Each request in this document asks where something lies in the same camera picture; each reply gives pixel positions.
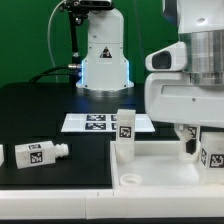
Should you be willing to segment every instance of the black table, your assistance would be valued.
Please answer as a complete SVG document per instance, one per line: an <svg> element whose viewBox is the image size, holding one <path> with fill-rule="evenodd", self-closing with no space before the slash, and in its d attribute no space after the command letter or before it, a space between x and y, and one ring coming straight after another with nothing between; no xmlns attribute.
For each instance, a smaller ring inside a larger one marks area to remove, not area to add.
<svg viewBox="0 0 224 224"><path fill-rule="evenodd" d="M111 189L110 141L115 133L61 133L67 113L145 113L144 85L133 95L94 98L76 93L69 84L13 83L0 89L0 144L5 162L0 190ZM172 124L154 123L155 133L137 133L136 140L176 140ZM70 154L56 164L18 170L15 145L51 140L69 145ZM118 219L22 221L22 223L223 223L224 219ZM0 223L19 221L0 221Z"/></svg>

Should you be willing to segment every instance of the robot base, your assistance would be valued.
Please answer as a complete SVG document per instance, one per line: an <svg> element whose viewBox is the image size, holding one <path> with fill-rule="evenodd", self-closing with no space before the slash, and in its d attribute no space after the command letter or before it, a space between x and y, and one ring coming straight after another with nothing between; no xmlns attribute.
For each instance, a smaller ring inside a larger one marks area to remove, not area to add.
<svg viewBox="0 0 224 224"><path fill-rule="evenodd" d="M134 84L132 82L130 82L129 86L124 89L108 91L87 89L83 85L77 84L77 93L93 97L120 97L124 95L131 95L133 92Z"/></svg>

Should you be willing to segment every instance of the black cable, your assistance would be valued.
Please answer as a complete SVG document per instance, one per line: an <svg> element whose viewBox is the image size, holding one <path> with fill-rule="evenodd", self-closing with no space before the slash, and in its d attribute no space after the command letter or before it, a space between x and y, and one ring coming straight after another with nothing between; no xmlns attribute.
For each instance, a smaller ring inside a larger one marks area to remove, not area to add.
<svg viewBox="0 0 224 224"><path fill-rule="evenodd" d="M57 66L57 67L48 69L48 70L42 72L40 75L37 75L37 76L33 77L32 79L30 79L29 83L35 83L42 77L46 77L46 76L63 76L63 75L69 76L68 74L50 74L51 72L65 70L65 69L68 69L67 65Z"/></svg>
<svg viewBox="0 0 224 224"><path fill-rule="evenodd" d="M29 83L36 83L39 79L43 78L43 77L50 77L50 76L70 76L70 74L41 74L41 75L37 75L35 77L33 77L32 79L30 79Z"/></svg>
<svg viewBox="0 0 224 224"><path fill-rule="evenodd" d="M68 65L61 65L61 66L57 66L57 67L54 67L54 68L51 68L51 69L48 69L44 72L41 73L42 74L48 74L48 73L51 73L51 72L55 72L55 71L58 71L58 70L64 70L64 69L67 69L68 68Z"/></svg>

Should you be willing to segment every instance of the printed marker sheet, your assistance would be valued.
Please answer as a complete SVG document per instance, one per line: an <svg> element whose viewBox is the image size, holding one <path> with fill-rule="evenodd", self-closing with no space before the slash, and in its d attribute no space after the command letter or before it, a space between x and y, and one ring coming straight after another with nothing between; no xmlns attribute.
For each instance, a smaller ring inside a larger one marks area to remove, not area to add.
<svg viewBox="0 0 224 224"><path fill-rule="evenodd" d="M115 132L116 114L67 114L61 132ZM147 114L136 114L135 132L154 132Z"/></svg>

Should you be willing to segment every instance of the white bottle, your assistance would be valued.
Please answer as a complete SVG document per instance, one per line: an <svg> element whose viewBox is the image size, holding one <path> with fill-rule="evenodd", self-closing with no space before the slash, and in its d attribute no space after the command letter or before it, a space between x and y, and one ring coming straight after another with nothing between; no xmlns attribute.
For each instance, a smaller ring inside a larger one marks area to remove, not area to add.
<svg viewBox="0 0 224 224"><path fill-rule="evenodd" d="M55 163L56 158L69 154L68 145L51 141L15 146L18 169Z"/></svg>
<svg viewBox="0 0 224 224"><path fill-rule="evenodd" d="M4 153L3 153L3 146L0 145L0 166L4 162Z"/></svg>

